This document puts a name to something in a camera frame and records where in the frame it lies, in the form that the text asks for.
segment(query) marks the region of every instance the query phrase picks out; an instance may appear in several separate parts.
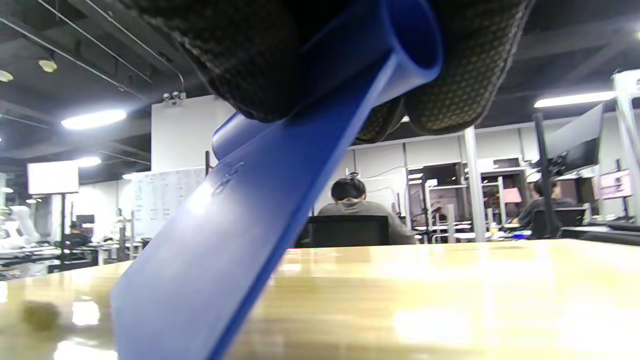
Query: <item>computer monitor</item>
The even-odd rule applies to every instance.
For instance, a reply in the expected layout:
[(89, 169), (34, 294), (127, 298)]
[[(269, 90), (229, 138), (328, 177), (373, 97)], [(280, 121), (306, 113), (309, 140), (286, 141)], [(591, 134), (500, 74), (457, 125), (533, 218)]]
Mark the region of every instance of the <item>computer monitor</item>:
[(598, 195), (603, 200), (633, 195), (631, 192), (631, 177), (628, 170), (602, 174), (598, 183), (600, 184)]
[(76, 215), (78, 224), (95, 224), (95, 215)]
[(598, 164), (605, 104), (546, 136), (552, 176), (562, 176)]

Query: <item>desk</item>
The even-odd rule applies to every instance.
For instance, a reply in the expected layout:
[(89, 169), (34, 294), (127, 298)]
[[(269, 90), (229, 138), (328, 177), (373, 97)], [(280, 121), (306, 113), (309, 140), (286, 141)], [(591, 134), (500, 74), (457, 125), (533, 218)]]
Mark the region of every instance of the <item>desk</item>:
[[(447, 230), (449, 227), (447, 225), (434, 225), (431, 226), (431, 230)], [(471, 229), (471, 225), (453, 225), (455, 230), (462, 229)]]
[[(227, 359), (633, 359), (639, 259), (579, 240), (292, 249)], [(3, 359), (116, 360), (127, 265), (0, 282)]]
[(34, 254), (34, 253), (40, 253), (40, 252), (45, 252), (45, 254), (52, 254), (53, 253), (52, 251), (60, 253), (59, 248), (55, 246), (34, 247), (34, 248), (18, 249), (18, 250), (0, 249), (0, 258), (25, 255), (25, 254)]

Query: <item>blue plastic finger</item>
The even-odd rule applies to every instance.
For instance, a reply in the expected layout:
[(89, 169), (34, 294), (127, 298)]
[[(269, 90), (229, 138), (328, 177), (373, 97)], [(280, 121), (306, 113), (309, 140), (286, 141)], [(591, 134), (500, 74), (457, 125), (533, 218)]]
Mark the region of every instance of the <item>blue plastic finger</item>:
[(120, 360), (221, 359), (371, 108), (431, 81), (442, 46), (422, 1), (362, 1), (304, 56), (296, 112), (234, 115), (214, 139), (221, 161), (119, 280)]

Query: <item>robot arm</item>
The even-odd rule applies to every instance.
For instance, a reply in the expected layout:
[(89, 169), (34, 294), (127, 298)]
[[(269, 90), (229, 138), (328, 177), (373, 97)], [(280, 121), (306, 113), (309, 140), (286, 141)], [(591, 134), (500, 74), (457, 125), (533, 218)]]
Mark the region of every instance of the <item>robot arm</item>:
[(11, 206), (12, 218), (18, 223), (18, 229), (22, 231), (23, 245), (30, 245), (40, 240), (40, 234), (31, 221), (31, 210), (26, 206)]

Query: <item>fluorescent light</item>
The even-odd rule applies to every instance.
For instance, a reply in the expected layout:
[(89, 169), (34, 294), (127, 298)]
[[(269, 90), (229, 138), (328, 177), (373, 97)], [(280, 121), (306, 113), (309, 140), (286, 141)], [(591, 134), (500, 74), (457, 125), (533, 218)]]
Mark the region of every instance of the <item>fluorescent light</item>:
[(534, 108), (548, 108), (549, 106), (582, 104), (585, 102), (602, 102), (611, 100), (616, 97), (616, 92), (593, 92), (590, 94), (580, 94), (571, 96), (550, 97), (548, 99), (542, 99), (533, 106)]
[(11, 73), (4, 70), (0, 70), (0, 81), (4, 83), (8, 83), (11, 80), (13, 80), (13, 75), (11, 75)]
[(58, 69), (58, 65), (52, 59), (40, 60), (38, 65), (46, 72), (54, 72)]
[(86, 115), (80, 115), (76, 117), (70, 117), (62, 120), (62, 126), (71, 130), (90, 129), (92, 127), (99, 127), (112, 124), (124, 120), (127, 117), (127, 113), (122, 110), (107, 110), (100, 111), (98, 113), (91, 113)]
[(88, 156), (86, 158), (76, 160), (76, 165), (78, 167), (92, 167), (101, 163), (102, 160), (96, 156)]
[(122, 179), (133, 180), (136, 177), (137, 174), (138, 174), (137, 172), (132, 172), (131, 174), (124, 174), (122, 176)]

